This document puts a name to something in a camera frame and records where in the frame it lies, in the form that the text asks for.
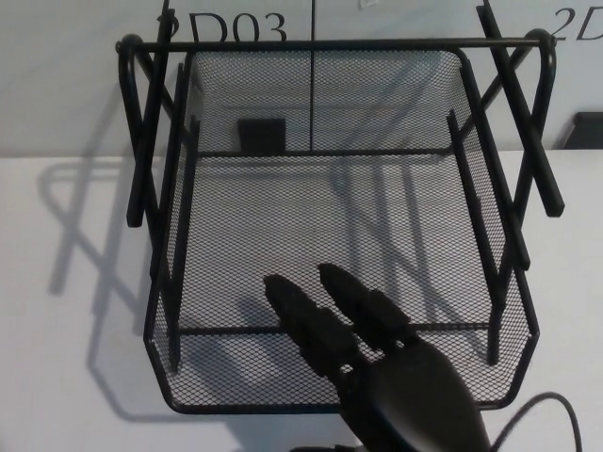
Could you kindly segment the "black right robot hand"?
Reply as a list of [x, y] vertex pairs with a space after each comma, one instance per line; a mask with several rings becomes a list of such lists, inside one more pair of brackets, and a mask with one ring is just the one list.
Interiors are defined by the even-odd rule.
[[278, 274], [264, 279], [281, 327], [336, 389], [339, 414], [367, 451], [488, 451], [476, 402], [451, 361], [382, 291], [318, 265], [335, 309]]

